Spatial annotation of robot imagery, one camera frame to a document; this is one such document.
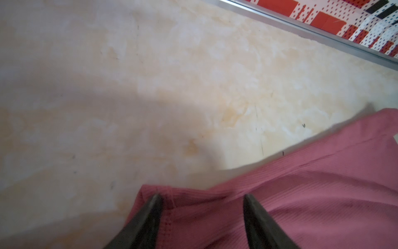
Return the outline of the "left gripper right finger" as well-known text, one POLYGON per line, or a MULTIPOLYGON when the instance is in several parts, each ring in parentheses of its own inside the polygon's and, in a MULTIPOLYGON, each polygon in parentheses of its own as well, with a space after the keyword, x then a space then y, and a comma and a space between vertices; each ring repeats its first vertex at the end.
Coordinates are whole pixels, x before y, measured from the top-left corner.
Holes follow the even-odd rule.
POLYGON ((250 249, 299 249, 266 209, 251 195, 243 202, 244 223, 250 249))

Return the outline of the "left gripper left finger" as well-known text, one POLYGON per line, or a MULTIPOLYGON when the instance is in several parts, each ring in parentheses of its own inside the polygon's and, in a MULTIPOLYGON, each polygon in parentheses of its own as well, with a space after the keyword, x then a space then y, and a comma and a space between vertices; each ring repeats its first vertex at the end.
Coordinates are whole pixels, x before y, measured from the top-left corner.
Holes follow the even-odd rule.
POLYGON ((104 249, 154 249, 162 210, 161 195, 153 195, 104 249))

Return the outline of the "maroon tank top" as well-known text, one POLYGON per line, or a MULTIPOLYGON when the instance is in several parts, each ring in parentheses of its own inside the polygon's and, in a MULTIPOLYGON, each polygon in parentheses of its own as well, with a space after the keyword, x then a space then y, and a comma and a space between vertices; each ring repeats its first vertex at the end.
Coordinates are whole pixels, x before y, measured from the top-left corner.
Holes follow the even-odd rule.
POLYGON ((398 111, 383 109, 209 190, 143 185, 132 218, 163 198, 159 249, 246 249, 252 194, 303 249, 398 246, 398 111))

